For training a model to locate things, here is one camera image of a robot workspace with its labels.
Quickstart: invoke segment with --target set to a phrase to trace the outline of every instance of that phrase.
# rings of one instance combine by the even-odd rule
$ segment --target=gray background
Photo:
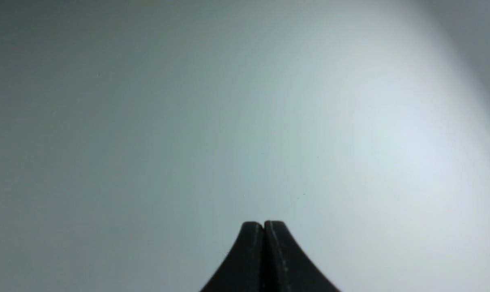
[[[344,292],[490,292],[457,3],[0,4],[0,292],[197,291],[267,219]]]

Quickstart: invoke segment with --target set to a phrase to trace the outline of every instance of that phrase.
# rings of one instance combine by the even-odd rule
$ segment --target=white backdrop
[[[490,108],[418,6],[3,11],[0,292],[198,291],[267,219],[344,292],[490,292]]]

